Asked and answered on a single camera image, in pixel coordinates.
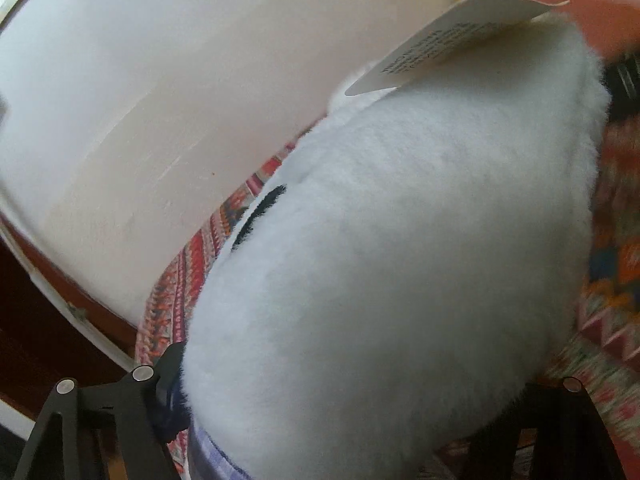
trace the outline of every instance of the white plush toy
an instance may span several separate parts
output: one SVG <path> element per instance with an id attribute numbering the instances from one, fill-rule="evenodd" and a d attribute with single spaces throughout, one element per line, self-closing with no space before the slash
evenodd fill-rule
<path id="1" fill-rule="evenodd" d="M 570 331 L 608 101 L 549 16 L 338 95 L 207 278 L 194 419 L 256 480 L 411 478 L 491 421 Z"/>

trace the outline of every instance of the metal bolt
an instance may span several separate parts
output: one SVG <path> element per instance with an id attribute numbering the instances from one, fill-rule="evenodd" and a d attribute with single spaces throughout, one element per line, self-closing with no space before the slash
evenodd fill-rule
<path id="1" fill-rule="evenodd" d="M 567 377 L 562 381 L 562 386 L 565 390 L 569 390 L 571 393 L 578 393 L 582 390 L 582 383 L 575 377 Z"/>
<path id="2" fill-rule="evenodd" d="M 154 369 L 151 366 L 139 366 L 133 370 L 133 378 L 139 382 L 147 381 L 154 376 Z"/>
<path id="3" fill-rule="evenodd" d="M 72 391 L 74 388 L 76 387 L 75 383 L 71 380 L 71 379 L 62 379 L 57 385 L 56 385 L 56 391 L 61 394 L 68 394 L 70 391 Z"/>

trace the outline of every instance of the black stitched eye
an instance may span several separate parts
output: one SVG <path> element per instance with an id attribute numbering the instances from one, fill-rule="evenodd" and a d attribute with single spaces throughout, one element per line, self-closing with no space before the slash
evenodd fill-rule
<path id="1" fill-rule="evenodd" d="M 231 247 L 232 251 L 235 251 L 238 248 L 238 245 L 244 242 L 244 239 L 248 237 L 249 233 L 254 228 L 255 219 L 264 215 L 267 209 L 269 209 L 273 204 L 275 204 L 278 197 L 281 194 L 283 194 L 286 190 L 287 190 L 287 186 L 278 186 L 273 188 L 270 192 L 267 193 L 264 199 L 262 199 L 262 202 L 260 202 L 258 204 L 258 207 L 255 208 L 254 212 L 251 213 L 251 216 L 249 216 L 249 219 L 242 226 L 242 229 L 240 229 L 240 232 L 238 233 L 238 237 L 236 238 L 233 246 Z"/>

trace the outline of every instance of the wooden floor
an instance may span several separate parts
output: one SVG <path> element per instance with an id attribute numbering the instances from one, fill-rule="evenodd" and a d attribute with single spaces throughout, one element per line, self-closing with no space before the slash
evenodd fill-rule
<path id="1" fill-rule="evenodd" d="M 0 398 L 35 418 L 64 377 L 81 386 L 124 371 L 76 331 L 0 242 Z"/>
<path id="2" fill-rule="evenodd" d="M 136 328 L 91 298 L 71 277 L 55 266 L 18 229 L 13 227 L 2 214 L 0 214 L 0 223 L 6 234 L 14 240 L 17 247 L 24 253 L 24 257 L 56 289 L 56 292 L 67 303 L 81 310 L 86 320 L 110 339 L 114 345 L 133 357 L 136 344 Z"/>

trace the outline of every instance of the patterned rug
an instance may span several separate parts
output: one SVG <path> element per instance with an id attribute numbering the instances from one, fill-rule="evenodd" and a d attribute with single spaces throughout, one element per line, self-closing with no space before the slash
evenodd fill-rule
<path id="1" fill-rule="evenodd" d="M 136 359 L 153 364 L 172 342 L 188 336 L 188 320 L 220 247 L 262 185 L 295 147 L 292 142 L 213 213 L 166 268 L 147 301 Z M 605 421 L 628 480 L 640 480 L 640 117 L 610 126 L 604 135 L 594 194 L 594 243 L 577 306 L 574 338 L 545 372 L 586 386 Z M 523 434 L 513 479 L 528 475 L 532 436 Z M 170 446 L 182 471 L 186 435 Z M 456 479 L 467 441 L 437 453 L 437 470 L 421 478 Z"/>

